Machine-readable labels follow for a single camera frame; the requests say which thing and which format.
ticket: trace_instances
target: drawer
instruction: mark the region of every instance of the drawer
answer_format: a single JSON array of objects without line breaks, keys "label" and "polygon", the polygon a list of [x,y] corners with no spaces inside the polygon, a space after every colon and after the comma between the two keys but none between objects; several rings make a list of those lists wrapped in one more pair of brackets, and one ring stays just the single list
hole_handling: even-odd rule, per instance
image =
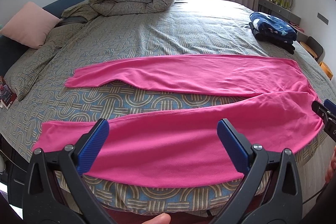
[{"label": "drawer", "polygon": [[268,0],[259,0],[259,5],[264,6],[270,10],[273,8],[273,3]]},{"label": "drawer", "polygon": [[293,13],[289,13],[288,20],[297,25],[300,25],[300,22],[301,22],[301,18],[294,15]]},{"label": "drawer", "polygon": [[277,14],[281,15],[282,17],[288,19],[289,11],[280,7],[279,5],[274,5],[272,11],[276,12]]},{"label": "drawer", "polygon": [[282,15],[280,15],[280,14],[278,14],[278,13],[274,12],[274,11],[271,11],[271,16],[274,16],[274,17],[280,18],[280,19],[282,19],[283,21],[286,21],[286,22],[288,22],[288,19],[287,19],[287,18],[283,17]]}]

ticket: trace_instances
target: pink pillow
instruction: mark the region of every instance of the pink pillow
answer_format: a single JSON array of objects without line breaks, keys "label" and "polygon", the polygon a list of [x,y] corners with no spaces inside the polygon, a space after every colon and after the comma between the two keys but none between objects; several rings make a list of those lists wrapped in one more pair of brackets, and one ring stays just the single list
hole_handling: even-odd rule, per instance
[{"label": "pink pillow", "polygon": [[0,34],[28,47],[40,48],[47,34],[59,21],[58,17],[28,2],[3,27]]}]

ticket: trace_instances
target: wall switch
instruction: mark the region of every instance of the wall switch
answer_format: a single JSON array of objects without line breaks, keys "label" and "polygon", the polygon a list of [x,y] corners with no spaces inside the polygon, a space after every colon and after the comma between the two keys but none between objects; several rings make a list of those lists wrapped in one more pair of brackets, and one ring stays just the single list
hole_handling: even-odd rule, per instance
[{"label": "wall switch", "polygon": [[321,15],[320,13],[317,14],[317,17],[322,20],[325,24],[329,24],[329,20],[326,19],[323,15]]}]

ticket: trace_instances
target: folded blue blanket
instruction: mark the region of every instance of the folded blue blanket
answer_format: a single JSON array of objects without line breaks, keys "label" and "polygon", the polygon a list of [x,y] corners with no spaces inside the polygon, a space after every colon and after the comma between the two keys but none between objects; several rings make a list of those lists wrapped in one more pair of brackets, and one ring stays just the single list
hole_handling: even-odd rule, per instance
[{"label": "folded blue blanket", "polygon": [[293,44],[296,40],[294,29],[282,19],[261,12],[250,15],[251,22],[261,34],[273,37],[281,42]]}]

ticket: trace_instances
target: human hand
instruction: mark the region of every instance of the human hand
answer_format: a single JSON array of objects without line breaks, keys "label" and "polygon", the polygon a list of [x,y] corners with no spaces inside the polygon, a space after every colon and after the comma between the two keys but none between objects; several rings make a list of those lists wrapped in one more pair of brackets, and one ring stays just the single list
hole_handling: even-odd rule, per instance
[{"label": "human hand", "polygon": [[169,224],[171,217],[169,214],[160,214],[157,217],[144,222],[143,224]]},{"label": "human hand", "polygon": [[336,146],[335,146],[335,152],[333,153],[333,156],[331,157],[331,161],[327,170],[327,174],[325,175],[325,182],[329,183],[331,181],[331,178],[333,177],[336,169]]}]

